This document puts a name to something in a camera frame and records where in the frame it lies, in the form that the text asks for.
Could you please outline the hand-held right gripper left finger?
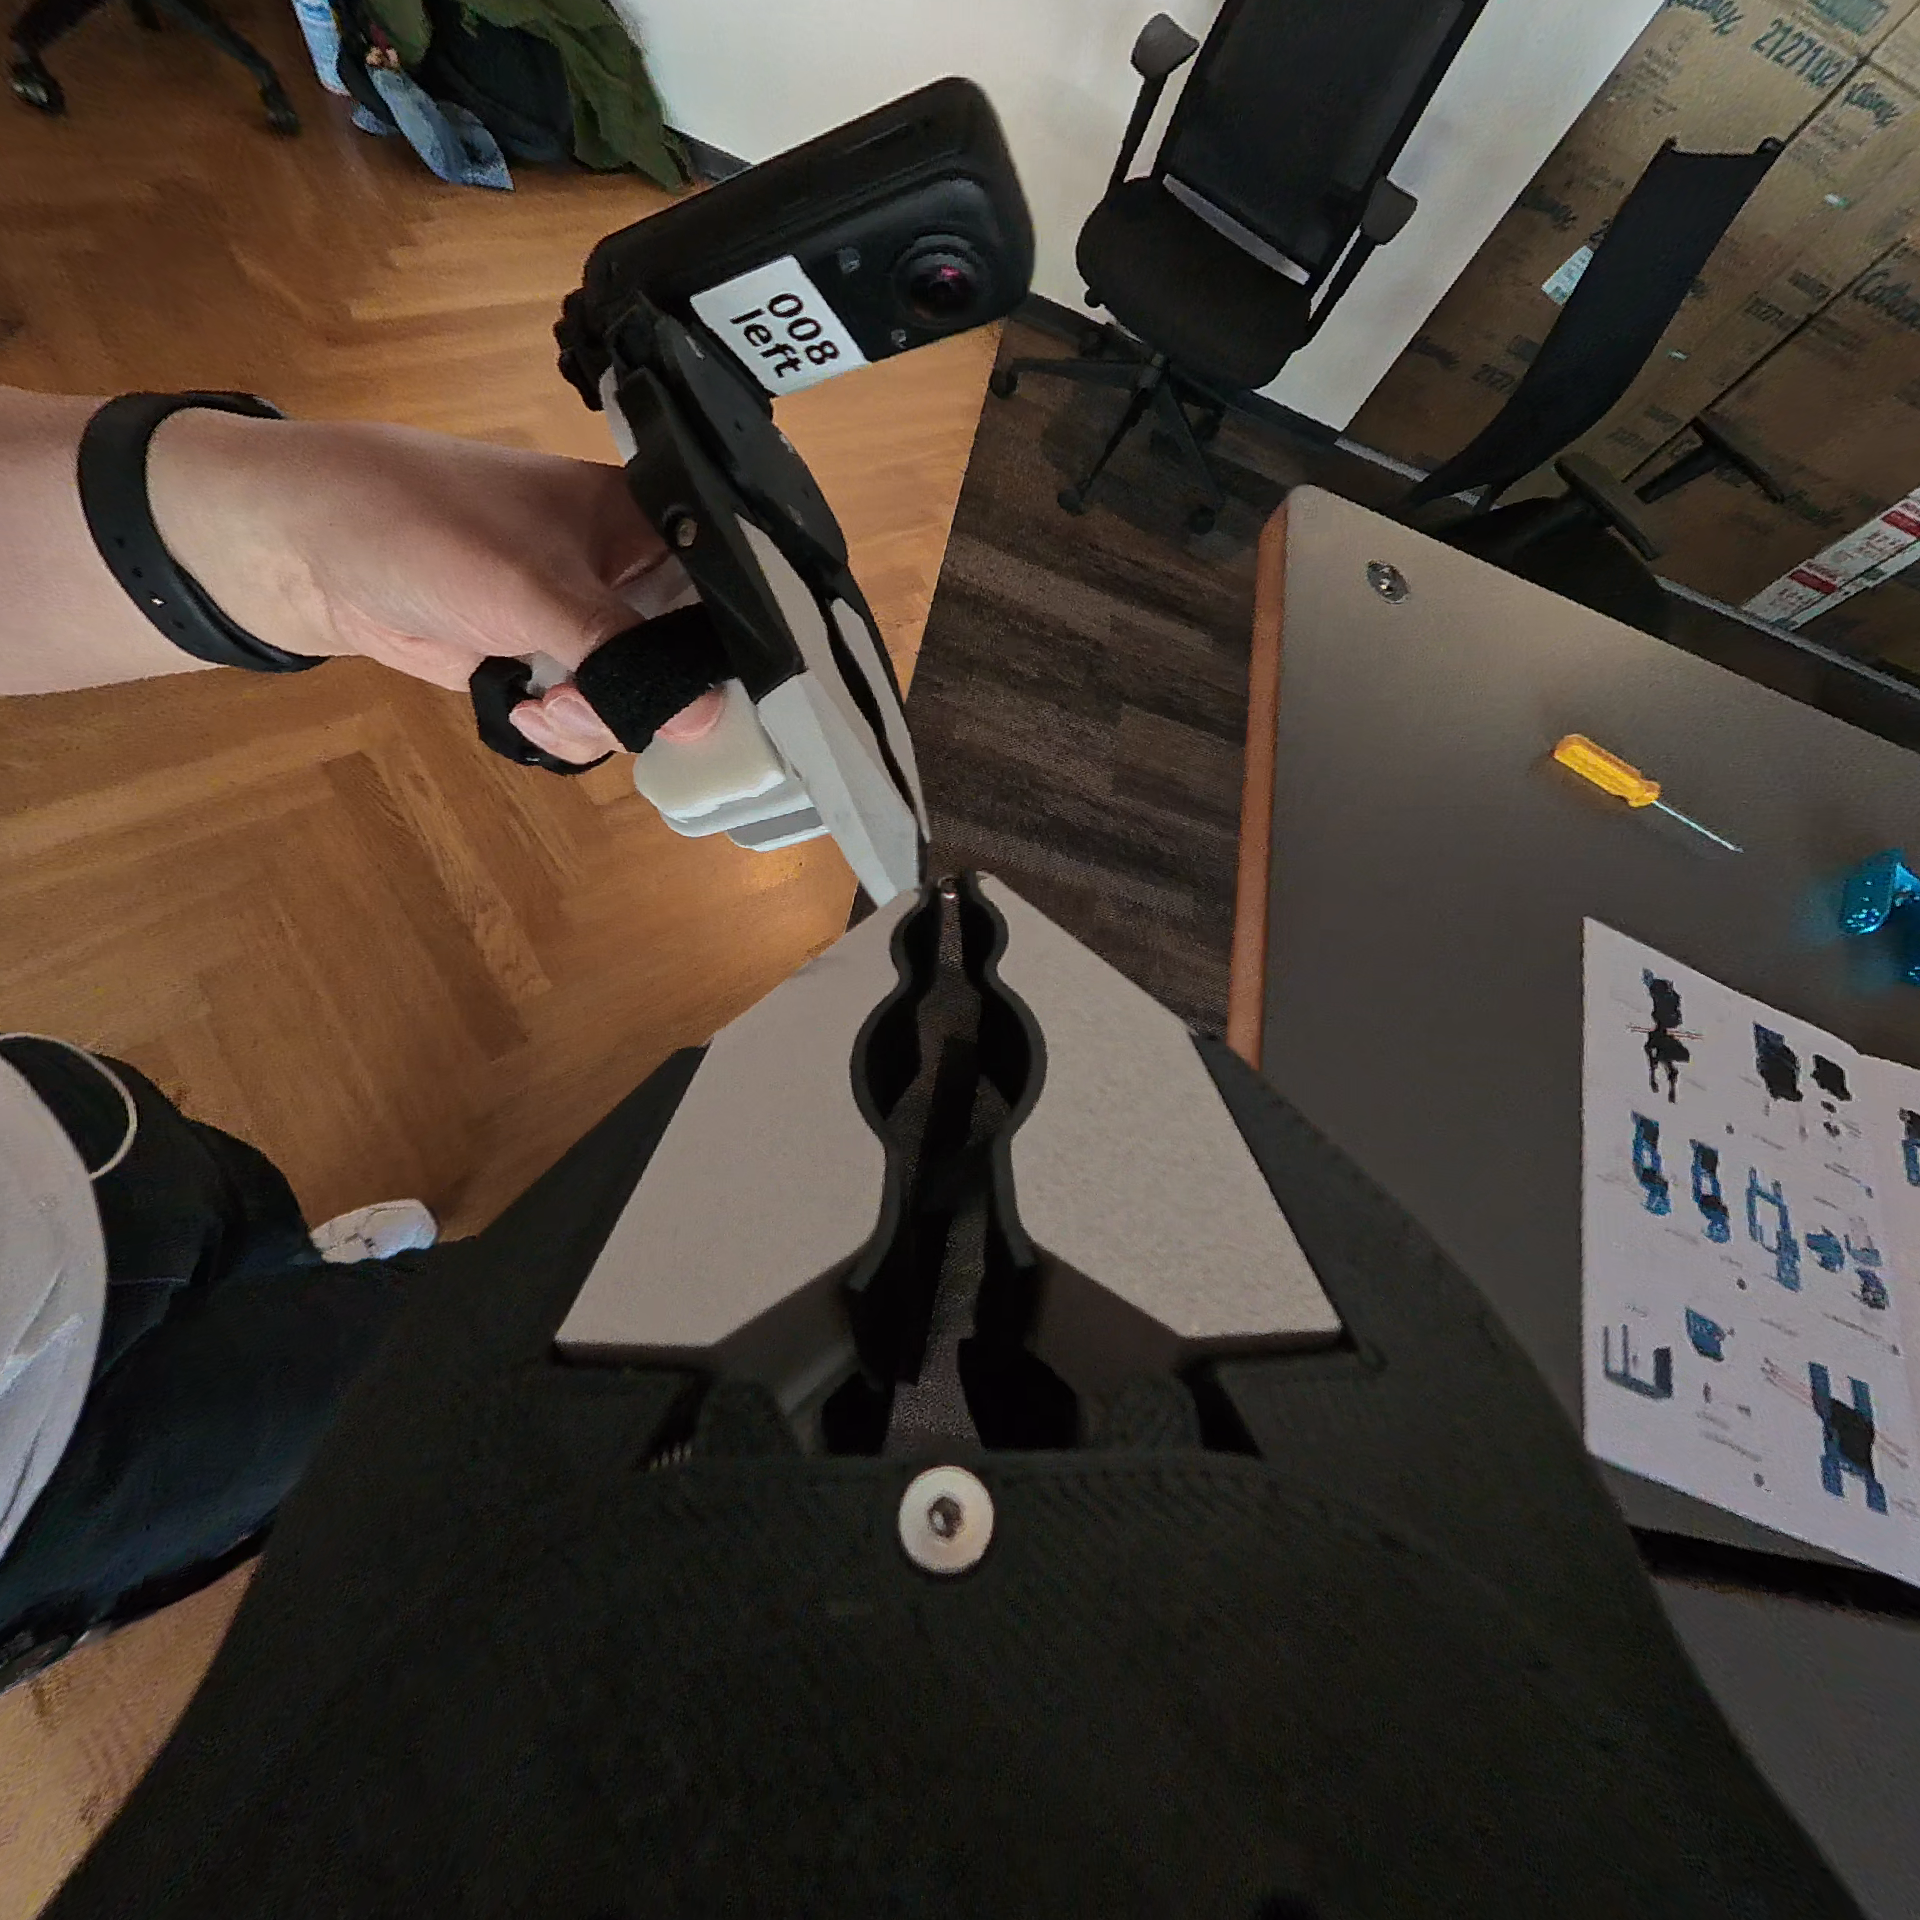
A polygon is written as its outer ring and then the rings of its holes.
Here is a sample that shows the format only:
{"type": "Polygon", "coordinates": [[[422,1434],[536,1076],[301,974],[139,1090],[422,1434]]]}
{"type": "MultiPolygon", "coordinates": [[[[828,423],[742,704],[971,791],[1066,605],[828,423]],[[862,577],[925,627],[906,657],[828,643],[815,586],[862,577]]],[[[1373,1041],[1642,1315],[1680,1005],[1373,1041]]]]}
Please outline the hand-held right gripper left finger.
{"type": "Polygon", "coordinates": [[[962,1142],[954,905],[899,896],[704,1046],[560,1362],[763,1389],[811,1455],[899,1442],[962,1142]]]}

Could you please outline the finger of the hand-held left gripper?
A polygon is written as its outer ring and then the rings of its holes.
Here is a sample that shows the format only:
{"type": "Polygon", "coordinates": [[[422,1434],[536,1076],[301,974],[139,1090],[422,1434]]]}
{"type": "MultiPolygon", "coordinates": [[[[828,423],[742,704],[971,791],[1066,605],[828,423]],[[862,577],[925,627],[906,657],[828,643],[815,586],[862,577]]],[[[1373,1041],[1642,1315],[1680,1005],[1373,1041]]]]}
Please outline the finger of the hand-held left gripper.
{"type": "Polygon", "coordinates": [[[803,577],[770,577],[800,668],[753,711],[800,776],[822,831],[874,905],[925,885],[925,844],[892,788],[874,736],[855,710],[828,647],[828,621],[803,577]]]}
{"type": "Polygon", "coordinates": [[[877,762],[899,791],[918,840],[925,844],[926,809],[911,731],[906,729],[901,686],[874,614],[864,596],[855,588],[849,564],[840,564],[822,577],[822,610],[828,621],[828,647],[843,686],[874,736],[877,762]]]}

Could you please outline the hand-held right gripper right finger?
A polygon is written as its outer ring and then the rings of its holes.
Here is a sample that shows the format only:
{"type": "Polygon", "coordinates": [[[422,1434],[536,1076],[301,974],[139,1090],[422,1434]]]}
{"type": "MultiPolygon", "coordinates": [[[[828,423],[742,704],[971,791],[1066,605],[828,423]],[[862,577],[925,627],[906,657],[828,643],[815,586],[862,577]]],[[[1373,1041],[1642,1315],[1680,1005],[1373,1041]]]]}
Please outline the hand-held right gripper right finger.
{"type": "Polygon", "coordinates": [[[1336,1350],[1343,1321],[1188,1022],[993,874],[960,874],[954,908],[1004,1103],[958,1345],[975,1437],[1067,1450],[1134,1383],[1336,1350]]]}

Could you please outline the blue metal bracket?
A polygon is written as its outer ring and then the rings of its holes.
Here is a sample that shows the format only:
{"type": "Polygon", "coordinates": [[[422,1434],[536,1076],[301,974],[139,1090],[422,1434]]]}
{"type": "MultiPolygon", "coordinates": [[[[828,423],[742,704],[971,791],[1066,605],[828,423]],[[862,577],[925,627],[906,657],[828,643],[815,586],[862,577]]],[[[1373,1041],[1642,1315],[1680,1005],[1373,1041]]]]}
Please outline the blue metal bracket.
{"type": "Polygon", "coordinates": [[[1916,861],[1890,846],[1819,874],[1800,902],[1797,939],[1857,989],[1916,985],[1916,861]]]}

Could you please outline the person's left hand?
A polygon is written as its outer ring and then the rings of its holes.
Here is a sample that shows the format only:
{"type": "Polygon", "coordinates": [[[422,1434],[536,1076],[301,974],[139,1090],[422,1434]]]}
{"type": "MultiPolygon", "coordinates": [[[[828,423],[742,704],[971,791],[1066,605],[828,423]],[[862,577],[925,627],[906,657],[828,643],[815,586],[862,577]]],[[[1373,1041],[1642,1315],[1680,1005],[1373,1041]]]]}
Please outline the person's left hand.
{"type": "Polygon", "coordinates": [[[618,748],[576,671],[697,601],[623,472],[563,454],[191,408],[161,423],[147,495],[173,562],[284,654],[365,657],[450,694],[483,659],[549,659],[563,680],[513,724],[567,766],[618,748]]]}

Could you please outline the green jacket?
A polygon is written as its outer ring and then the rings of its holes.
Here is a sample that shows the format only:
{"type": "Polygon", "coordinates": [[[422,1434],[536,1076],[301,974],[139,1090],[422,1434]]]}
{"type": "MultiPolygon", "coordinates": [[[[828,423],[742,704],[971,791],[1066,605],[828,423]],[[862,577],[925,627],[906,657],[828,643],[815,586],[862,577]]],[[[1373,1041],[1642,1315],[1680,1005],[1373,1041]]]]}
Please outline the green jacket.
{"type": "Polygon", "coordinates": [[[461,4],[461,16],[467,28],[530,36],[560,60],[577,164],[631,171],[659,191],[691,183],[691,159],[665,128],[646,60],[610,4],[461,4]]]}

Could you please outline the person's white shoe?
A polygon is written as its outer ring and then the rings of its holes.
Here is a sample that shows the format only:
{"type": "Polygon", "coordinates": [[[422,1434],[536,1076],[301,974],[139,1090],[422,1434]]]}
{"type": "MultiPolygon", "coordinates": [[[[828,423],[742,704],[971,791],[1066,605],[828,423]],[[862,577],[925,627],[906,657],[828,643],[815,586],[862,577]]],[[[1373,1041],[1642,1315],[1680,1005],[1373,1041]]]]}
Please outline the person's white shoe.
{"type": "Polygon", "coordinates": [[[395,1262],[439,1240],[440,1226],[419,1200],[371,1201],[310,1228],[310,1249],[326,1264],[395,1262]]]}

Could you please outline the blue patterned cloth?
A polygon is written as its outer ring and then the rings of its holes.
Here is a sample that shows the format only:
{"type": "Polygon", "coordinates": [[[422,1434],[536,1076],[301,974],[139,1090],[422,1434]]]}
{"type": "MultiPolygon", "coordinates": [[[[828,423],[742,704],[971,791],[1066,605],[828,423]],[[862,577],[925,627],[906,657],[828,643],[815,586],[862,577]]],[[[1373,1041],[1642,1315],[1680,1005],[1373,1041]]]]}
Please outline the blue patterned cloth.
{"type": "Polygon", "coordinates": [[[351,120],[370,136],[402,136],[440,183],[513,194],[500,142],[477,114],[434,103],[395,55],[341,49],[351,120]]]}

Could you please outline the black office chair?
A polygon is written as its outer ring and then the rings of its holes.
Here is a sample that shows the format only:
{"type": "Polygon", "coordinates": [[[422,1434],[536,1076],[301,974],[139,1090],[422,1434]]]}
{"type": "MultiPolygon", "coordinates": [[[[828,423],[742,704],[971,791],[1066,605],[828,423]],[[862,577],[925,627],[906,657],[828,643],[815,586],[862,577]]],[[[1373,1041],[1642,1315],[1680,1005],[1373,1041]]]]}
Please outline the black office chair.
{"type": "Polygon", "coordinates": [[[1667,142],[1513,399],[1403,495],[1397,516],[1667,642],[1673,597],[1653,571],[1642,499],[1570,445],[1625,397],[1782,146],[1767,136],[1750,153],[1686,153],[1667,142]]]}
{"type": "Polygon", "coordinates": [[[1418,195],[1392,180],[1483,4],[1226,4],[1205,41],[1157,15],[1138,36],[1138,108],[1113,172],[1078,232],[1089,303],[1078,357],[997,365],[1126,389],[1089,474],[1058,495],[1080,516],[1144,417],[1226,509],[1205,449],[1226,412],[1311,347],[1360,269],[1392,244],[1418,195]]]}

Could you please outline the person's dark pants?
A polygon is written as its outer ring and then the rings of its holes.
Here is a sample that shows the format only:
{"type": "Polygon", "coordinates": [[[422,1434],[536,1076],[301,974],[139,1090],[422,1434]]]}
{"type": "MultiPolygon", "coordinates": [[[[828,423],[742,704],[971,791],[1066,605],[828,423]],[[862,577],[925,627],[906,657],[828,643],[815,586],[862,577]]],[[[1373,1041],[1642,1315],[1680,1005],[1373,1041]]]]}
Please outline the person's dark pants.
{"type": "MultiPolygon", "coordinates": [[[[138,1139],[92,1185],[106,1321],[89,1396],[5,1547],[5,1691],[266,1546],[422,1256],[321,1262],[266,1152],[92,1055],[130,1089],[138,1139]]],[[[113,1151],[125,1115],[81,1062],[40,1041],[5,1041],[5,1062],[84,1162],[113,1151]]]]}

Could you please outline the black wheeled chair base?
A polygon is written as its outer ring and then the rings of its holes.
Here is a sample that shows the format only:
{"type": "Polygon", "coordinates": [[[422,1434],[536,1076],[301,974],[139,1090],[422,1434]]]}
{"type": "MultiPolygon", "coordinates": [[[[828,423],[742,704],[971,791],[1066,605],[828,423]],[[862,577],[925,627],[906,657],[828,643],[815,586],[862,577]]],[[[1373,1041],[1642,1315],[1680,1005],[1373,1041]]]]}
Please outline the black wheeled chair base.
{"type": "MultiPolygon", "coordinates": [[[[26,4],[26,11],[8,31],[8,81],[12,98],[42,118],[64,118],[69,103],[63,81],[46,66],[46,54],[107,7],[111,4],[26,4]]],[[[301,111],[295,108],[277,69],[249,42],[249,36],[230,22],[217,4],[127,4],[127,11],[147,33],[157,33],[165,22],[175,22],[205,41],[217,54],[237,61],[259,88],[269,128],[280,136],[301,134],[301,111]]]]}

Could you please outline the yellow screwdriver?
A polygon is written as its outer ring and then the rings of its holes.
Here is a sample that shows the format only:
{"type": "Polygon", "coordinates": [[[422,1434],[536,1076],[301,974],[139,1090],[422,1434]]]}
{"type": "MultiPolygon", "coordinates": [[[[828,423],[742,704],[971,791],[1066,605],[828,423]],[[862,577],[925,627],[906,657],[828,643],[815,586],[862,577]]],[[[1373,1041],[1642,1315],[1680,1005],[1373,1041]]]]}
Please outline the yellow screwdriver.
{"type": "Polygon", "coordinates": [[[1567,731],[1550,748],[1550,762],[1630,809],[1661,815],[1667,819],[1680,823],[1682,831],[1690,831],[1694,836],[1702,836],[1707,846],[1713,846],[1722,852],[1735,852],[1735,855],[1744,852],[1742,844],[1729,840],[1724,833],[1697,823],[1694,818],[1687,818],[1676,803],[1670,803],[1661,795],[1661,784],[1656,776],[1642,773],[1636,766],[1600,748],[1596,743],[1589,743],[1581,731],[1567,731]]]}

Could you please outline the person's white shirt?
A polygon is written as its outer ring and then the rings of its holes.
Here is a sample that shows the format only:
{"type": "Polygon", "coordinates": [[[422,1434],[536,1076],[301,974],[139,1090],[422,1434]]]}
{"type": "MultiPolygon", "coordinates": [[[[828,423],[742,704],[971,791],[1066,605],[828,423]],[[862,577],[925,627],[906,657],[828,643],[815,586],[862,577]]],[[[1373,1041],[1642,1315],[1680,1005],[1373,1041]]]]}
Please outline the person's white shirt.
{"type": "Polygon", "coordinates": [[[63,1048],[125,1115],[113,1151],[84,1162],[64,1124],[5,1062],[5,1547],[12,1547],[77,1425],[106,1321],[106,1230],[92,1200],[138,1139],[125,1078],[81,1046],[10,1032],[5,1041],[63,1048]]]}

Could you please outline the black wristband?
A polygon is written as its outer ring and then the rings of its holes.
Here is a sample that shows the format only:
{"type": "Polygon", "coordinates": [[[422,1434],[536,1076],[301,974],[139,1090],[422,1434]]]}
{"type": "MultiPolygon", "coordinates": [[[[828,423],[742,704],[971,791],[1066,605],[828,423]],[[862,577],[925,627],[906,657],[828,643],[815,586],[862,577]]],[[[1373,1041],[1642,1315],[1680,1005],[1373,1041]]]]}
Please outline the black wristband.
{"type": "Polygon", "coordinates": [[[280,650],[236,624],[161,539],[151,499],[151,445],[183,412],[280,423],[261,397],[185,389],[133,393],[98,405],[77,440],[77,508],[89,536],[127,601],[183,657],[261,677],[295,677],[325,657],[280,650]]]}

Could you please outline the stack of cardboard boxes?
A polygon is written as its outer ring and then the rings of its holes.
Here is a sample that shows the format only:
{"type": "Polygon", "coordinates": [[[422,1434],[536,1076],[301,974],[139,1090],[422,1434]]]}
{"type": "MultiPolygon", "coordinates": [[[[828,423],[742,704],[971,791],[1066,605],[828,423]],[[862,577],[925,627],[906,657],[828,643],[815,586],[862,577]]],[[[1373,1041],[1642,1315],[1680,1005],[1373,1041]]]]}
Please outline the stack of cardboard boxes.
{"type": "Polygon", "coordinates": [[[1661,4],[1348,434],[1433,472],[1523,393],[1656,150],[1767,178],[1570,452],[1642,491],[1670,583],[1916,668],[1916,4],[1661,4]]]}

